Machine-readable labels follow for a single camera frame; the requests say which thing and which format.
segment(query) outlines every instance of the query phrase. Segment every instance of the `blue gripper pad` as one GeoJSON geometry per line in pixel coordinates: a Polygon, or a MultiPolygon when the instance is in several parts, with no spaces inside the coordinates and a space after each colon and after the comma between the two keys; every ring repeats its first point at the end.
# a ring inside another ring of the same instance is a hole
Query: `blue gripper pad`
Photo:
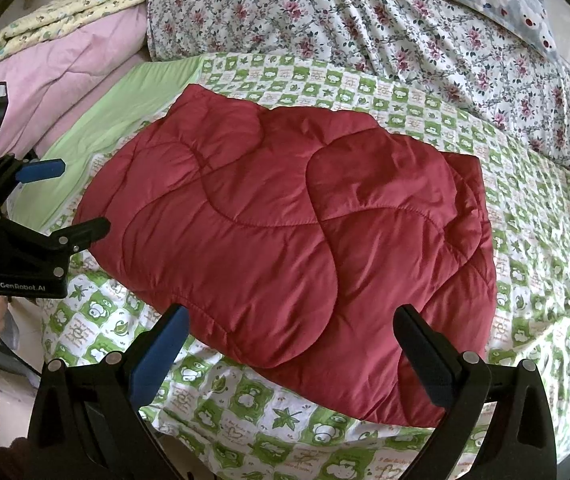
{"type": "MultiPolygon", "coordinates": [[[[163,318],[159,319],[158,323],[165,322],[163,318]]],[[[131,371],[129,401],[134,409],[137,410],[154,401],[189,334],[190,316],[185,307],[179,306],[131,371]]]]}
{"type": "Polygon", "coordinates": [[[25,164],[18,173],[16,180],[23,184],[56,178],[65,173],[65,163],[62,158],[40,160],[25,164]]]}

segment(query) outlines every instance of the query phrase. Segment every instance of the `floral bedspread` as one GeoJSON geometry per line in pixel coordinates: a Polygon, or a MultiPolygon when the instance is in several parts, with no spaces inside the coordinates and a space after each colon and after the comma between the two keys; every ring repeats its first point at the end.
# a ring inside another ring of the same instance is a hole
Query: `floral bedspread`
{"type": "Polygon", "coordinates": [[[449,0],[149,0],[154,60],[293,53],[388,76],[570,170],[570,69],[449,0]]]}
{"type": "MultiPolygon", "coordinates": [[[[210,54],[199,83],[266,107],[367,112],[391,132],[480,159],[498,280],[488,361],[509,365],[530,358],[538,364],[558,457],[564,458],[570,452],[570,172],[435,96],[324,62],[292,55],[210,54]]],[[[120,146],[149,119],[133,125],[120,146]]],[[[100,168],[116,151],[96,153],[92,166],[100,168]]],[[[90,181],[88,175],[85,187],[90,181]]],[[[70,223],[81,196],[69,197],[48,232],[70,223]]],[[[158,319],[88,251],[72,259],[68,297],[39,304],[46,358],[59,357],[69,365],[92,364],[127,348],[158,319]]],[[[372,424],[327,410],[192,337],[142,414],[225,480],[397,478],[430,435],[430,430],[372,424]]],[[[490,416],[490,410],[481,416],[458,475],[478,453],[490,416]]]]}

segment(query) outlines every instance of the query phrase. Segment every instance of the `metal bolt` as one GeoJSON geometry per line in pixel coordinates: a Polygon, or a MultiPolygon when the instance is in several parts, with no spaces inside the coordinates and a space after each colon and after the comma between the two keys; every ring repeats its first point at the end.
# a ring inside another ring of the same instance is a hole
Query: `metal bolt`
{"type": "Polygon", "coordinates": [[[54,359],[47,365],[47,370],[50,372],[57,372],[63,367],[63,362],[60,359],[54,359]]]}
{"type": "Polygon", "coordinates": [[[105,362],[108,365],[117,365],[119,362],[122,361],[122,359],[123,359],[123,354],[121,354],[120,352],[110,352],[105,357],[105,362]]]}
{"type": "Polygon", "coordinates": [[[478,357],[478,354],[476,352],[467,351],[463,353],[463,360],[466,363],[475,365],[481,359],[478,357]]]}
{"type": "Polygon", "coordinates": [[[523,368],[528,372],[533,372],[534,370],[536,370],[536,363],[533,362],[532,360],[523,359],[522,363],[523,363],[523,368]]]}

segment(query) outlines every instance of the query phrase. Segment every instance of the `black plastic bracket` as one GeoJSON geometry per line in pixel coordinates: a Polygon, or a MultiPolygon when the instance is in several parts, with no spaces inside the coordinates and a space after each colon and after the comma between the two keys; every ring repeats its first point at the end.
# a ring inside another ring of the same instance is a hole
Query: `black plastic bracket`
{"type": "MultiPolygon", "coordinates": [[[[0,82],[0,128],[7,106],[7,88],[0,82]]],[[[47,237],[2,214],[2,204],[19,182],[55,178],[64,171],[59,159],[16,159],[11,153],[0,158],[0,296],[64,298],[69,258],[108,233],[109,221],[97,218],[47,237]]]]}
{"type": "Polygon", "coordinates": [[[486,402],[496,402],[494,416],[472,468],[461,478],[556,477],[552,415],[533,361],[505,367],[488,365],[474,352],[458,354],[411,305],[396,310],[394,333],[432,402],[447,410],[402,480],[448,479],[486,402]]]}
{"type": "Polygon", "coordinates": [[[100,363],[43,368],[29,430],[25,478],[182,480],[137,411],[151,403],[189,334],[187,310],[172,305],[126,352],[100,363]]]}

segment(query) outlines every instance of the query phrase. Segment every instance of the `floor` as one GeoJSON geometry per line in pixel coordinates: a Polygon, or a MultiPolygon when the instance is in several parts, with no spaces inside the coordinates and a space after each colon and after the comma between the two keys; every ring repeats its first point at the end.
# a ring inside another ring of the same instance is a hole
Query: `floor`
{"type": "MultiPolygon", "coordinates": [[[[570,6],[564,0],[545,1],[558,51],[570,65],[570,6]]],[[[33,367],[41,369],[43,355],[40,346],[40,314],[37,307],[26,300],[15,300],[12,312],[20,327],[18,353],[33,367]]],[[[0,446],[6,446],[16,436],[27,434],[34,396],[35,390],[26,380],[0,372],[0,446]]],[[[210,480],[211,473],[177,440],[163,437],[161,441],[168,456],[181,471],[190,470],[197,480],[210,480]]]]}

